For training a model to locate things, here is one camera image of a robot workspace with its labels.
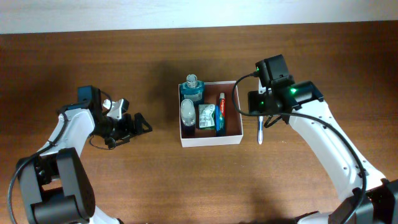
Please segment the green Colgate toothpaste tube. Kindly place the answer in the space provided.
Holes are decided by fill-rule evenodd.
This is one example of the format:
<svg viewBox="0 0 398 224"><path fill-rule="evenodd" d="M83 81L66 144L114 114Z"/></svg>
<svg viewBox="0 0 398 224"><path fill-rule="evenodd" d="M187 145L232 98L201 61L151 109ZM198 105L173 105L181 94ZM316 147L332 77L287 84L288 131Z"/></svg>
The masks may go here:
<svg viewBox="0 0 398 224"><path fill-rule="evenodd" d="M226 121L225 121L225 94L223 92L220 93L219 98L219 107L218 107L218 128L217 135L223 136L226 132Z"/></svg>

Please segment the green and white soap packet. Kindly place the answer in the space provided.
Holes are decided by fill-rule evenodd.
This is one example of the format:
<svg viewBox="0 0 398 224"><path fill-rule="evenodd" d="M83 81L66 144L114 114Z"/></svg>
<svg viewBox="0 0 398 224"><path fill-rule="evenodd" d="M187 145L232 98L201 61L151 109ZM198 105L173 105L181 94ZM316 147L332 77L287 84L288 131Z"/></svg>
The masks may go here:
<svg viewBox="0 0 398 224"><path fill-rule="evenodd" d="M215 129L215 105L198 105L199 129Z"/></svg>

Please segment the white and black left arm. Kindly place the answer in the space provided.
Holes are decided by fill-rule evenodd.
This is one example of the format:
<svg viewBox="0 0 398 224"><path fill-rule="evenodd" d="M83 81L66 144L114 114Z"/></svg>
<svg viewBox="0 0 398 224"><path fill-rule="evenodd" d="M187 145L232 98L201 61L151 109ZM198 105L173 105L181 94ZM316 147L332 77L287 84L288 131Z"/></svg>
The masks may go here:
<svg viewBox="0 0 398 224"><path fill-rule="evenodd" d="M113 101L92 85L78 88L76 103L58 110L58 123L45 144L19 159L7 190L7 210L12 223L12 191L19 184L29 223L114 223L96 205L95 193L81 163L81 152L95 136L110 151L136 136L152 131L141 113L127 113L128 100Z"/></svg>

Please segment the blue Listerine mouthwash bottle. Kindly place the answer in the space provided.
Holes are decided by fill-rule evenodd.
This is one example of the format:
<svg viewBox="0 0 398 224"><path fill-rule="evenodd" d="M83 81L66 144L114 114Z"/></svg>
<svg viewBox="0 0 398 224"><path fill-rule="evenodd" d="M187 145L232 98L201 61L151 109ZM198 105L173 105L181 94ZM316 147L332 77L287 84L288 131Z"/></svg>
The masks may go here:
<svg viewBox="0 0 398 224"><path fill-rule="evenodd" d="M180 100L190 99L195 106L204 104L205 82L198 80L195 74L187 75L186 82L180 85Z"/></svg>

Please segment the blue and white toothbrush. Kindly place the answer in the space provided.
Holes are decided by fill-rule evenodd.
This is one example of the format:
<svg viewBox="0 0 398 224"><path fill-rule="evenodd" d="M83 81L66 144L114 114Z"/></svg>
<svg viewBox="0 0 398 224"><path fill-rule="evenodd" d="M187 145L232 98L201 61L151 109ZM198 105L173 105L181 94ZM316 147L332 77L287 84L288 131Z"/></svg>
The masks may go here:
<svg viewBox="0 0 398 224"><path fill-rule="evenodd" d="M257 143L262 144L263 142L263 116L259 116L257 120Z"/></svg>

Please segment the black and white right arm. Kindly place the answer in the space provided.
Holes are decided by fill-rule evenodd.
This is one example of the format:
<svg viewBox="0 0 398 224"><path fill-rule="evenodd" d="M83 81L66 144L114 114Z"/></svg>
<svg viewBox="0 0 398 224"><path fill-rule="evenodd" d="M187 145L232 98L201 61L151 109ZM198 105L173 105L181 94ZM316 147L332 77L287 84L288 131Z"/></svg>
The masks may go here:
<svg viewBox="0 0 398 224"><path fill-rule="evenodd" d="M249 112L277 116L307 142L329 175L341 204L329 213L312 212L296 223L397 223L397 181L389 181L349 140L320 90L297 83L284 57L256 63L259 89L248 94Z"/></svg>

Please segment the clear pump soap bottle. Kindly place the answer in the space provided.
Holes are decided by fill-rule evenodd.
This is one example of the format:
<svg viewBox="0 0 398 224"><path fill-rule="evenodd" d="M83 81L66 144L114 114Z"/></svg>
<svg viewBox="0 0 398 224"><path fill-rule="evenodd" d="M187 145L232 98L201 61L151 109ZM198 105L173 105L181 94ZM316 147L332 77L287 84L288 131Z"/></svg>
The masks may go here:
<svg viewBox="0 0 398 224"><path fill-rule="evenodd" d="M196 111L193 101L184 99L180 105L182 133L187 137L194 137L196 129Z"/></svg>

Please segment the blue disposable razor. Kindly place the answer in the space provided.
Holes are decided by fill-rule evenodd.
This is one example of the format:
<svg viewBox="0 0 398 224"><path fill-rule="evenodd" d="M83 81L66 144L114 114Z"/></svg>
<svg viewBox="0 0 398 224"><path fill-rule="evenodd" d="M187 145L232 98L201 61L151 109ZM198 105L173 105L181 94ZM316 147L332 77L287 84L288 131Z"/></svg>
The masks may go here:
<svg viewBox="0 0 398 224"><path fill-rule="evenodd" d="M215 131L216 131L216 137L220 135L220 129L221 129L221 121L220 121L220 107L218 105L215 106Z"/></svg>

